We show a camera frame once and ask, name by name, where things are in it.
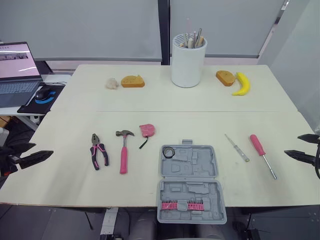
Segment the pink screwdriver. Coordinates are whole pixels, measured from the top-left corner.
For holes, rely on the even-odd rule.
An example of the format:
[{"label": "pink screwdriver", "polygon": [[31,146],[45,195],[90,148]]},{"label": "pink screwdriver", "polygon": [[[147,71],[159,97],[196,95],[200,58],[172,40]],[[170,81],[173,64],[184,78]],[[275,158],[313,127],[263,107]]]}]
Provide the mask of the pink screwdriver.
[{"label": "pink screwdriver", "polygon": [[269,167],[269,169],[270,169],[270,172],[272,173],[274,179],[277,179],[274,171],[272,170],[270,164],[268,163],[268,160],[266,159],[266,156],[265,156],[266,153],[265,153],[265,151],[264,151],[261,143],[259,142],[259,139],[257,138],[257,136],[254,135],[254,134],[252,134],[252,135],[250,136],[250,140],[251,140],[251,142],[252,142],[255,150],[258,152],[259,156],[262,156],[262,157],[264,158],[264,160],[265,160],[266,164],[268,165],[268,167]]}]

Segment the tool case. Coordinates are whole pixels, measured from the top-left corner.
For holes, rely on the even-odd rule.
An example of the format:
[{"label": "tool case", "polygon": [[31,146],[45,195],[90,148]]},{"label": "tool case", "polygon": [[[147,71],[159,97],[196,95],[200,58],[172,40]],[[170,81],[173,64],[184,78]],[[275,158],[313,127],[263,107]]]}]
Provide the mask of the tool case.
[{"label": "tool case", "polygon": [[[172,148],[174,156],[165,157]],[[161,147],[161,175],[157,192],[157,219],[170,224],[225,224],[227,214],[214,148],[193,145]]]}]

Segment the hammer handle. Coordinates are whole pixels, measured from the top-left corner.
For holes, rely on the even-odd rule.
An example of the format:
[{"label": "hammer handle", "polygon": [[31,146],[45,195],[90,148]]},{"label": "hammer handle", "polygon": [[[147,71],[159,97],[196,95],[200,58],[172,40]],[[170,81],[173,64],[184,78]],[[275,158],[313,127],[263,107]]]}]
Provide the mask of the hammer handle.
[{"label": "hammer handle", "polygon": [[128,149],[126,146],[121,150],[121,166],[120,174],[126,174],[128,172]]}]

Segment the black mouse pad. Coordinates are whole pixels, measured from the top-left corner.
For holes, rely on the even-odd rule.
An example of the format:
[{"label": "black mouse pad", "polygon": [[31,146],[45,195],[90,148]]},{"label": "black mouse pad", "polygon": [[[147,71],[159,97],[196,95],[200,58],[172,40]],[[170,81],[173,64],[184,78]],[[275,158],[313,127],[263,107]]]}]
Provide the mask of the black mouse pad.
[{"label": "black mouse pad", "polygon": [[36,100],[35,97],[29,102],[28,105],[23,105],[18,109],[21,114],[46,114],[50,111],[51,106],[56,101],[65,86],[61,85],[45,85],[41,89],[50,89],[49,96],[44,100]]}]

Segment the white cup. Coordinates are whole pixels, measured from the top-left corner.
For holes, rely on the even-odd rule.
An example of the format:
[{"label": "white cup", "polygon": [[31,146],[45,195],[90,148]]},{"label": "white cup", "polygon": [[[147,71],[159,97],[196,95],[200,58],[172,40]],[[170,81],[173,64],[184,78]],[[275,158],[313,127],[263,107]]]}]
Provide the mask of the white cup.
[{"label": "white cup", "polygon": [[207,40],[204,39],[203,45],[198,48],[181,47],[180,44],[183,42],[183,34],[175,36],[172,40],[171,80],[179,87],[192,88],[201,80]]}]

